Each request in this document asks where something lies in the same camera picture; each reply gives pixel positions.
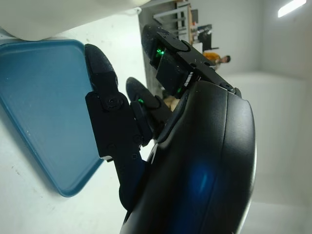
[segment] blue tray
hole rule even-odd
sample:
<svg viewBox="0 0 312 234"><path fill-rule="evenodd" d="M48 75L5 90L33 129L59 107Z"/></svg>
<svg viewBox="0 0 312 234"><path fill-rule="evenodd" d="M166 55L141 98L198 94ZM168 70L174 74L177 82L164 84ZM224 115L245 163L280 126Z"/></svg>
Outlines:
<svg viewBox="0 0 312 234"><path fill-rule="evenodd" d="M84 97L92 90L75 40L0 46L0 100L62 196L78 193L102 159Z"/></svg>

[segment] white object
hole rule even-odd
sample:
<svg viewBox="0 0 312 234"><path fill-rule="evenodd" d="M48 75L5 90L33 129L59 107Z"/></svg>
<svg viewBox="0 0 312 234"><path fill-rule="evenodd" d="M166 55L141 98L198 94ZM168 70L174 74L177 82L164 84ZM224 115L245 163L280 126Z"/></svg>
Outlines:
<svg viewBox="0 0 312 234"><path fill-rule="evenodd" d="M0 27L23 40L41 40L146 2L148 0L2 0Z"/></svg>
<svg viewBox="0 0 312 234"><path fill-rule="evenodd" d="M64 38L99 47L112 63L118 76L118 88L124 94L129 76L146 84L135 11L97 20L56 37ZM0 35L0 43L1 39L8 42L9 37ZM141 149L144 159L150 150L150 145ZM120 232L126 210L119 200L119 181L114 163L102 163L77 195L62 197L51 188L1 105L0 162L1 234Z"/></svg>
<svg viewBox="0 0 312 234"><path fill-rule="evenodd" d="M307 2L307 0L293 0L289 3L287 3L285 6L281 7L278 10L277 16L280 18L280 17L292 12L293 10L297 9L298 7L302 6L306 2Z"/></svg>

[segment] white wall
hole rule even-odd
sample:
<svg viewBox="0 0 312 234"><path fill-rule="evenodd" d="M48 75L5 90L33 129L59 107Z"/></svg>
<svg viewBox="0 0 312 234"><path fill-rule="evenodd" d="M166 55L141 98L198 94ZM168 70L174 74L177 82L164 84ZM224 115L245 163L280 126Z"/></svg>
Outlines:
<svg viewBox="0 0 312 234"><path fill-rule="evenodd" d="M306 80L298 137L292 156L292 175L305 199L312 201L312 2L277 18L278 9L289 0L265 0L263 50L264 71Z"/></svg>
<svg viewBox="0 0 312 234"><path fill-rule="evenodd" d="M189 0L198 9L198 24L212 24L212 46L232 61L218 70L221 75L257 70L262 41L262 0Z"/></svg>
<svg viewBox="0 0 312 234"><path fill-rule="evenodd" d="M304 80L264 72L224 76L253 109L257 169L242 234L302 234L308 201L293 180L292 163L305 98Z"/></svg>
<svg viewBox="0 0 312 234"><path fill-rule="evenodd" d="M261 68L294 78L312 78L312 2L281 18L290 0L265 0Z"/></svg>
<svg viewBox="0 0 312 234"><path fill-rule="evenodd" d="M305 83L262 72L224 76L239 87L254 113L257 173L286 174L296 146Z"/></svg>

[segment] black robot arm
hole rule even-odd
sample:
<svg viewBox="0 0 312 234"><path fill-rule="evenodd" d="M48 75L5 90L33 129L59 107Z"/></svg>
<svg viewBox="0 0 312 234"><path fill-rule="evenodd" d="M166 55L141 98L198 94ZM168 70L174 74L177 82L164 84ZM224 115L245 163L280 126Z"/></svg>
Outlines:
<svg viewBox="0 0 312 234"><path fill-rule="evenodd" d="M100 157L116 166L121 234L234 234L247 214L255 175L252 109L185 41L147 25L144 51L156 78L180 99L173 113L134 78L117 89L105 55L86 45L93 92L86 96ZM148 161L139 154L151 139Z"/></svg>

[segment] screw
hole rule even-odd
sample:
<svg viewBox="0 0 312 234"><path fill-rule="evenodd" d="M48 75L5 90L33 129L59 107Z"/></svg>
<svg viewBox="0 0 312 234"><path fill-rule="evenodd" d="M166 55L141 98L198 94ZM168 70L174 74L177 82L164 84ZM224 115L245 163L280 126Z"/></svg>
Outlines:
<svg viewBox="0 0 312 234"><path fill-rule="evenodd" d="M226 90L228 90L228 91L230 91L230 92L234 90L234 88L233 88L230 84L228 84L228 83L226 83L226 82L221 83L220 86L221 86L222 88L225 88Z"/></svg>
<svg viewBox="0 0 312 234"><path fill-rule="evenodd" d="M109 107L109 108L114 108L116 106L118 106L118 98L117 97L109 97L105 100L106 102L106 105Z"/></svg>

